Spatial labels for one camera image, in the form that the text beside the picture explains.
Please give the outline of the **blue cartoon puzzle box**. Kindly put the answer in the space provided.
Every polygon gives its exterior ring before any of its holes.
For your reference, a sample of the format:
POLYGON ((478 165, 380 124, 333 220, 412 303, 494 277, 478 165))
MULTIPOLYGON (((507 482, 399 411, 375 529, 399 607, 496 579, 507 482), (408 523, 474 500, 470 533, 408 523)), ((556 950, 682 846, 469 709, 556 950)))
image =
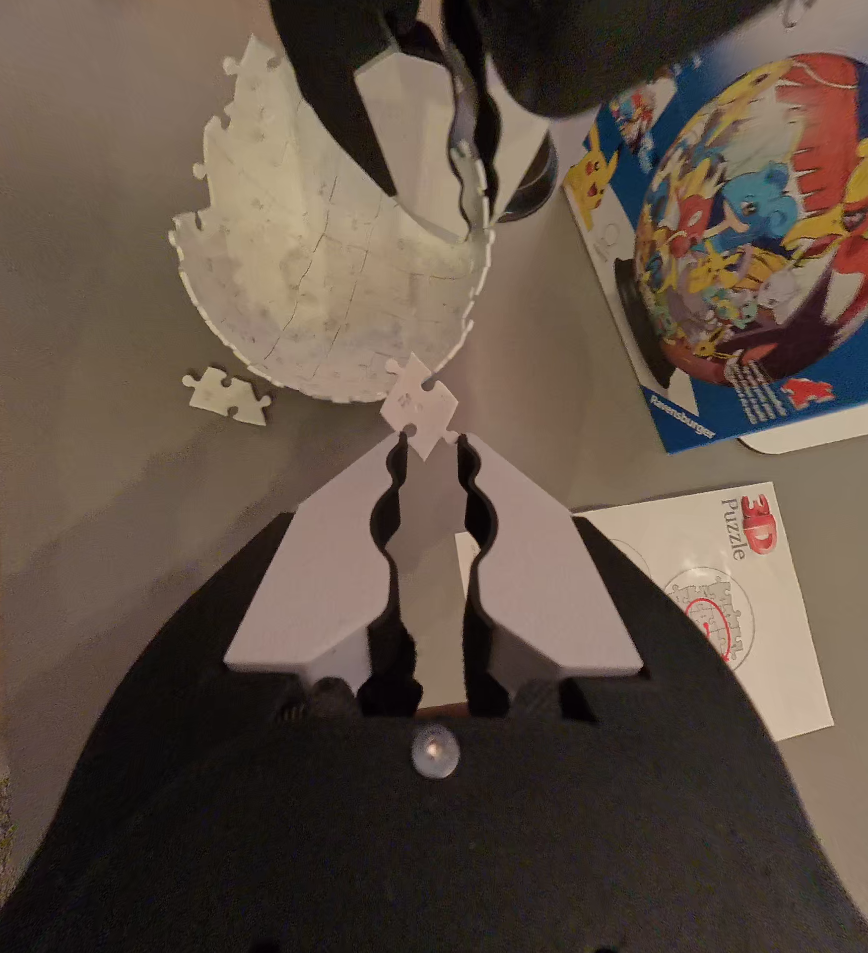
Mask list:
POLYGON ((868 405, 868 57, 674 65, 562 186, 668 454, 868 405))

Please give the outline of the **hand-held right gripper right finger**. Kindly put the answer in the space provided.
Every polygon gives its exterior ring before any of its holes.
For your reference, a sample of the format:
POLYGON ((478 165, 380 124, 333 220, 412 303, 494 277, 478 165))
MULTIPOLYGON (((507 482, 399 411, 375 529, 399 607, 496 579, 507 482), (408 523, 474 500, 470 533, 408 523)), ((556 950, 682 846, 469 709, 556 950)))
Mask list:
POLYGON ((576 518, 476 435, 457 439, 464 525, 477 545, 467 576, 467 708, 504 717, 523 688, 629 679, 644 662, 576 518))

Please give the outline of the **single white puzzle piece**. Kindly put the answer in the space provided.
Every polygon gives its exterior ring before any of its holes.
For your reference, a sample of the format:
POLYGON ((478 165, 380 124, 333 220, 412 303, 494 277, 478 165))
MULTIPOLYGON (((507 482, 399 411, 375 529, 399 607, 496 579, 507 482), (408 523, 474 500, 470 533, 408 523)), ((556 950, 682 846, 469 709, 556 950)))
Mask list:
POLYGON ((395 379, 380 408, 389 427, 406 435, 409 446, 423 462, 440 443, 454 445, 460 435, 451 423, 459 401, 452 392, 414 352, 404 364, 387 358, 384 369, 395 379))

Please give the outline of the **white instruction sheet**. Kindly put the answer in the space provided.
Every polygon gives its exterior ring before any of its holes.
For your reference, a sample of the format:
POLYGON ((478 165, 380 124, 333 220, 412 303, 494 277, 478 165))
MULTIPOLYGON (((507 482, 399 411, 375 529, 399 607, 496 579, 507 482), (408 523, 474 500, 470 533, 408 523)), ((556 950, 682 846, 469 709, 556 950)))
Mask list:
POLYGON ((644 672, 529 685, 520 715, 588 722, 607 754, 746 747, 771 766, 773 741, 833 725, 771 484, 574 518, 644 672))

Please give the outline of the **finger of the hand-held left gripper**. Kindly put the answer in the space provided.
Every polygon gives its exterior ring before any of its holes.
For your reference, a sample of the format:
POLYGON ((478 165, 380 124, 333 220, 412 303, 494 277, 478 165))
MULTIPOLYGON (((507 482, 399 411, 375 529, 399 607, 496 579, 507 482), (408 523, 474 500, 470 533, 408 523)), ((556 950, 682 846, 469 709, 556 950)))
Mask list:
POLYGON ((492 223, 503 213, 523 174, 533 161, 542 138, 549 131, 549 121, 525 110, 515 101, 494 66, 486 56, 487 90, 499 116, 499 143, 492 160, 497 179, 492 223))
POLYGON ((454 78, 420 2, 272 1, 297 87, 321 125, 388 197, 443 240, 465 240, 464 139, 454 78))

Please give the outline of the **black round stand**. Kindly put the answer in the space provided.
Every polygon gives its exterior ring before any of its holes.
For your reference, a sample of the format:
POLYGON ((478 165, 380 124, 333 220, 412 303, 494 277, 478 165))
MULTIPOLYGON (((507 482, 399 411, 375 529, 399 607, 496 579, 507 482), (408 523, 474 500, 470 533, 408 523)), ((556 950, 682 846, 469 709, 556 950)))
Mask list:
POLYGON ((551 133, 547 131, 497 223, 517 222, 537 213, 555 191, 558 176, 559 156, 551 133))

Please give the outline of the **partly built white puzzle ball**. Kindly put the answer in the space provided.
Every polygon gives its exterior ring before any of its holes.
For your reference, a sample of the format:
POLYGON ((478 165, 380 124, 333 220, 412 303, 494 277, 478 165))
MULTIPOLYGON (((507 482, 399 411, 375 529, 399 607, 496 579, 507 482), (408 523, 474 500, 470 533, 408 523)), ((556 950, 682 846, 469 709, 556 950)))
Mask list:
POLYGON ((193 167, 209 205, 169 241, 205 324, 248 371, 334 403, 385 399, 388 362, 439 372, 473 329, 494 231, 482 188, 463 241, 425 229, 342 149, 283 50, 251 35, 193 167))

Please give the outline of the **joined pair white puzzle pieces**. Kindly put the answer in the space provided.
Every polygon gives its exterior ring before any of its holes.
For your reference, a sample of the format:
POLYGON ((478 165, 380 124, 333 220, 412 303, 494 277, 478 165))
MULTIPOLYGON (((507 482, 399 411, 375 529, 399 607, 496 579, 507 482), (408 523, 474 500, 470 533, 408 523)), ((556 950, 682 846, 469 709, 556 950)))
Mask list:
POLYGON ((257 427, 266 426, 266 409, 272 404, 268 395, 259 397, 251 382, 226 375, 217 367, 208 367, 201 376, 182 376, 190 390, 189 406, 257 427))

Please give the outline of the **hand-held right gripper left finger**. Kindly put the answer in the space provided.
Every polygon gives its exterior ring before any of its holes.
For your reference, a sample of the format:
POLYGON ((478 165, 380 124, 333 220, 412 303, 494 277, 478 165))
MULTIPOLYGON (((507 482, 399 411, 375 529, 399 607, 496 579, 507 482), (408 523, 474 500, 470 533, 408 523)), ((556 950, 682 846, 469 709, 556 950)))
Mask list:
POLYGON ((412 716, 422 688, 387 546, 409 445, 392 434, 297 507, 225 654, 238 673, 347 685, 362 712, 412 716))

